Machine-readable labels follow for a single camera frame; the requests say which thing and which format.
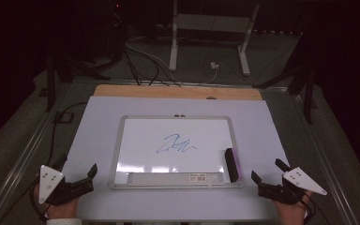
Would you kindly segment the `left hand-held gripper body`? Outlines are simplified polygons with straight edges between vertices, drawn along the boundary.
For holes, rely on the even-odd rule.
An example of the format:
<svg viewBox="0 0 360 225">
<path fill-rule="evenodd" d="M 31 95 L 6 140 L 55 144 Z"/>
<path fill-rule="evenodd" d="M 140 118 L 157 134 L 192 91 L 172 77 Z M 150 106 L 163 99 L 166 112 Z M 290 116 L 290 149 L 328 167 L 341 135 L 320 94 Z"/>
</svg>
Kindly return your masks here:
<svg viewBox="0 0 360 225">
<path fill-rule="evenodd" d="M 84 194 L 92 192 L 93 179 L 88 177 L 74 183 L 68 183 L 62 172 L 42 165 L 39 174 L 39 204 L 59 206 L 69 203 Z"/>
</svg>

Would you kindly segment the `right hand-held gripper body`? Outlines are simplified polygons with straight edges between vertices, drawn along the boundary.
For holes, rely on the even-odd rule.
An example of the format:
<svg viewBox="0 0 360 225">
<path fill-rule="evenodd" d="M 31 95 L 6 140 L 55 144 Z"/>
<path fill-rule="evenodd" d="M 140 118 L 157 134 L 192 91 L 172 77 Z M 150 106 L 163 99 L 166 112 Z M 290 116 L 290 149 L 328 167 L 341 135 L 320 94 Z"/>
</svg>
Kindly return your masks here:
<svg viewBox="0 0 360 225">
<path fill-rule="evenodd" d="M 325 196 L 327 191 L 301 168 L 296 167 L 282 175 L 281 185 L 266 184 L 257 177 L 258 195 L 284 204 L 299 203 L 311 191 Z"/>
</svg>

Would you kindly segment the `black whiteboard eraser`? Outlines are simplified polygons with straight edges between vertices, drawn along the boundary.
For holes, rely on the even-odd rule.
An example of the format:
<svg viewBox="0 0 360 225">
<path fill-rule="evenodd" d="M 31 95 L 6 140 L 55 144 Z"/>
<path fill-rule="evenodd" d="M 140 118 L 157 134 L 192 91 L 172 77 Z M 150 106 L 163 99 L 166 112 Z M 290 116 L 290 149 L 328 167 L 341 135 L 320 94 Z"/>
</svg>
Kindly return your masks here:
<svg viewBox="0 0 360 225">
<path fill-rule="evenodd" d="M 225 150 L 225 160 L 230 181 L 232 183 L 239 182 L 241 179 L 241 175 L 238 169 L 239 163 L 237 160 L 237 156 L 232 148 L 227 148 Z"/>
</svg>

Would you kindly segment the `silver-framed whiteboard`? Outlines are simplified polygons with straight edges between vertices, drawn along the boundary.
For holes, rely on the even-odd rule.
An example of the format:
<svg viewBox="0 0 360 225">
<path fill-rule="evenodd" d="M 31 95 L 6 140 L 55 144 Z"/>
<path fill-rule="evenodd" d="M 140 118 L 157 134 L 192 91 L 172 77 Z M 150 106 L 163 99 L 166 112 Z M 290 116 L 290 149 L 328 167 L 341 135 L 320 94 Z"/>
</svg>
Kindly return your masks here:
<svg viewBox="0 0 360 225">
<path fill-rule="evenodd" d="M 111 189 L 240 188 L 225 150 L 236 154 L 227 116 L 125 116 L 109 178 Z"/>
</svg>

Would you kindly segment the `person's right hand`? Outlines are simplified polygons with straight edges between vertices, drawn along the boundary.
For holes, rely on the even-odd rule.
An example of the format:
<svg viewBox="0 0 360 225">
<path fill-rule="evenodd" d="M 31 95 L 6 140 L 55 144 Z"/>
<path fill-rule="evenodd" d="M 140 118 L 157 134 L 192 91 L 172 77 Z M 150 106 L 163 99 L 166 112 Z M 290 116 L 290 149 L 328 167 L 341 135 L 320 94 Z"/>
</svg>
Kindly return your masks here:
<svg viewBox="0 0 360 225">
<path fill-rule="evenodd" d="M 297 204 L 284 204 L 273 201 L 281 225 L 304 225 L 307 203 L 311 194 L 311 191 L 307 191 L 302 201 Z"/>
</svg>

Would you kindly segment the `person's left hand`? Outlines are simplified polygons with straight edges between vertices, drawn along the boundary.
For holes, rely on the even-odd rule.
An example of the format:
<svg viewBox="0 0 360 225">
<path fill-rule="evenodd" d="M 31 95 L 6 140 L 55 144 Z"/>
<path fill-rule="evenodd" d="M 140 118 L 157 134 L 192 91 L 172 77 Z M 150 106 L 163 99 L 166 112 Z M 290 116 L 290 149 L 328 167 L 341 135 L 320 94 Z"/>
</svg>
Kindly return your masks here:
<svg viewBox="0 0 360 225">
<path fill-rule="evenodd" d="M 55 206 L 47 203 L 42 204 L 47 219 L 76 218 L 79 199 Z"/>
</svg>

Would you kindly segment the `person's left white sleeve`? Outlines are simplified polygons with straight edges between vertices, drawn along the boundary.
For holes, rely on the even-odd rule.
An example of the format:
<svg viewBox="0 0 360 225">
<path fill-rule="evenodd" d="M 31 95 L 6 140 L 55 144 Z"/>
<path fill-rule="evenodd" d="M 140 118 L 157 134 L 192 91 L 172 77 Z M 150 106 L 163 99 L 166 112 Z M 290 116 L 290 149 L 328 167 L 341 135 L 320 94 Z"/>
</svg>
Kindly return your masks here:
<svg viewBox="0 0 360 225">
<path fill-rule="evenodd" d="M 79 218 L 51 218 L 46 221 L 46 225 L 83 225 Z"/>
</svg>

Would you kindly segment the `black floor socket plate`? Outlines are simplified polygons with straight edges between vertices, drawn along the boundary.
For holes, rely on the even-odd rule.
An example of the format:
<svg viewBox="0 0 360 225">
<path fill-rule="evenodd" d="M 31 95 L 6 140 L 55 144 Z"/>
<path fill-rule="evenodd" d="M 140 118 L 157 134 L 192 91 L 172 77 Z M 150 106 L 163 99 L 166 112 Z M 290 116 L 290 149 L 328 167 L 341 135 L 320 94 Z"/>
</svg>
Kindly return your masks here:
<svg viewBox="0 0 360 225">
<path fill-rule="evenodd" d="M 57 112 L 53 122 L 55 124 L 70 124 L 73 121 L 73 112 Z"/>
</svg>

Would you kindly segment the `white table cover sheet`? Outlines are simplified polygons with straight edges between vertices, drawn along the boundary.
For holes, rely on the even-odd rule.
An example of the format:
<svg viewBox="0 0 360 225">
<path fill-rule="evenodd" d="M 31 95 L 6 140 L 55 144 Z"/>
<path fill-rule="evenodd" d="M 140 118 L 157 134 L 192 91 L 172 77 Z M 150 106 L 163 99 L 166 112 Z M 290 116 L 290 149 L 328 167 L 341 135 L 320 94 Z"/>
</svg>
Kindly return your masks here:
<svg viewBox="0 0 360 225">
<path fill-rule="evenodd" d="M 124 115 L 224 115 L 232 120 L 241 188 L 111 190 L 108 186 L 120 119 Z M 278 184 L 276 159 L 286 157 L 267 104 L 262 100 L 91 97 L 68 154 L 64 173 L 81 179 L 98 167 L 94 191 L 81 197 L 78 215 L 104 221 L 268 221 L 275 206 L 258 196 L 250 178 Z"/>
</svg>

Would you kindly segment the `black stand legs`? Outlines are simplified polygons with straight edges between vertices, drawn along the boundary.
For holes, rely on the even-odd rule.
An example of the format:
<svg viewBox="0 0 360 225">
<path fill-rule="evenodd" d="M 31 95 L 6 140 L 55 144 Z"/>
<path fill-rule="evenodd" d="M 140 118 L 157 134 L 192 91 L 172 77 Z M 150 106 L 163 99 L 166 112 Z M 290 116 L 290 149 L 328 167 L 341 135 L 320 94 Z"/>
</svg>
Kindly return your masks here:
<svg viewBox="0 0 360 225">
<path fill-rule="evenodd" d="M 55 47 L 51 47 L 48 50 L 46 66 L 47 87 L 44 89 L 43 94 L 47 97 L 47 112 L 53 108 L 53 105 L 56 101 L 55 77 L 58 77 L 62 83 L 71 83 L 74 79 L 74 76 L 70 68 L 79 69 L 96 80 L 109 80 L 108 77 L 100 75 L 95 70 L 87 67 L 80 61 L 72 58 L 65 52 Z"/>
<path fill-rule="evenodd" d="M 289 84 L 287 91 L 290 95 L 299 95 L 302 90 L 305 90 L 303 115 L 310 124 L 312 123 L 311 109 L 315 80 L 315 47 L 314 37 L 307 32 L 303 33 L 295 45 L 282 72 L 266 82 L 253 84 L 254 88 L 265 89 L 275 83 L 279 83 L 282 80 L 292 77 L 292 81 Z"/>
</svg>

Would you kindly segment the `dark equipment tower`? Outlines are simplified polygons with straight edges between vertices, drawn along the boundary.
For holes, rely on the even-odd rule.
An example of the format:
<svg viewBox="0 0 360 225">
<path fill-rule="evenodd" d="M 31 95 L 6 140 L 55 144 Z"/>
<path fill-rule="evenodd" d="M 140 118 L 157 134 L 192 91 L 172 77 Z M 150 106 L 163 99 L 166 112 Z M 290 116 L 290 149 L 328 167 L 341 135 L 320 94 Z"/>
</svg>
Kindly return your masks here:
<svg viewBox="0 0 360 225">
<path fill-rule="evenodd" d="M 128 22 L 124 12 L 125 0 L 104 0 L 108 44 L 106 54 L 116 64 L 123 54 L 128 32 Z"/>
</svg>

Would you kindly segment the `white metal stand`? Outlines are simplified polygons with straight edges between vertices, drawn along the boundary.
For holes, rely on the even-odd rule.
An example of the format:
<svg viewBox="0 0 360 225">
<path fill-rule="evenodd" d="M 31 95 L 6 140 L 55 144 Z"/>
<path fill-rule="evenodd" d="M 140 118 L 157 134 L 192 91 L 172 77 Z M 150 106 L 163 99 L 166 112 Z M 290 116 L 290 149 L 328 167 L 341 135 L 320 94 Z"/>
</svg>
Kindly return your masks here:
<svg viewBox="0 0 360 225">
<path fill-rule="evenodd" d="M 197 14 L 182 13 L 178 11 L 178 0 L 173 0 L 172 12 L 172 46 L 170 53 L 169 70 L 176 71 L 178 54 L 179 29 L 198 30 L 198 31 L 216 31 L 227 33 L 243 33 L 244 40 L 237 46 L 237 53 L 242 69 L 242 74 L 247 76 L 250 69 L 247 60 L 247 46 L 251 37 L 253 26 L 259 11 L 260 5 L 253 4 L 251 13 L 246 17 L 234 17 L 223 15 L 207 15 L 201 12 Z"/>
</svg>

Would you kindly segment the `aluminium floor rail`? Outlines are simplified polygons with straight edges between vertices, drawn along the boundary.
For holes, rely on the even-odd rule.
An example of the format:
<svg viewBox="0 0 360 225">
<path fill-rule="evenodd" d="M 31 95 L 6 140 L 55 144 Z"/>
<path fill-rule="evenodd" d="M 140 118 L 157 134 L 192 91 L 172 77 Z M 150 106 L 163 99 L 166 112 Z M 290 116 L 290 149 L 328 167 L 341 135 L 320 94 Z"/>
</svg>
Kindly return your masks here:
<svg viewBox="0 0 360 225">
<path fill-rule="evenodd" d="M 61 83 L 56 87 L 56 101 L 49 111 L 46 110 L 47 100 L 38 94 L 42 87 L 40 83 L 0 130 L 0 217 L 7 209 L 70 85 Z"/>
<path fill-rule="evenodd" d="M 359 225 L 352 207 L 351 185 L 348 179 L 353 176 L 354 153 L 346 136 L 328 108 L 323 98 L 312 99 L 311 123 L 304 113 L 307 103 L 305 95 L 290 95 L 295 109 L 312 144 L 312 153 L 329 188 L 328 193 L 341 215 L 342 225 Z"/>
</svg>

